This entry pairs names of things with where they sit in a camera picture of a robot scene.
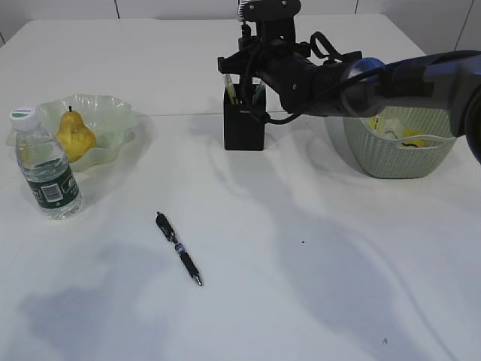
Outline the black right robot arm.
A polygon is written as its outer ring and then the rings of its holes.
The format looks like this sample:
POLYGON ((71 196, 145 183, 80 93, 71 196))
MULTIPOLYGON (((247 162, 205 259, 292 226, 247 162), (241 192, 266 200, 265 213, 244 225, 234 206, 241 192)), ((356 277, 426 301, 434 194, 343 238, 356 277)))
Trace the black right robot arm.
POLYGON ((460 50, 385 64, 360 52, 329 49, 325 63, 314 65, 297 44, 254 41, 217 60, 221 74, 237 74, 244 104, 262 123, 283 125, 303 114, 315 117, 359 117, 387 107, 447 111, 449 129, 465 137, 480 158, 480 52, 460 50), (246 80, 257 77, 280 99, 287 118, 270 118, 252 106, 246 80))

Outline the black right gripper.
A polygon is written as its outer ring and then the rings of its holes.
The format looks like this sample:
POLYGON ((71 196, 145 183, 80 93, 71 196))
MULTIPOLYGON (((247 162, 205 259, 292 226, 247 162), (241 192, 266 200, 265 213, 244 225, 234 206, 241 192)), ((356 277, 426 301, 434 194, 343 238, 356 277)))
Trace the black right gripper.
POLYGON ((283 110, 293 113, 310 99, 310 88, 319 70, 309 55, 307 42, 256 41, 232 56, 218 58, 218 70, 221 74, 262 79, 279 96, 283 110))

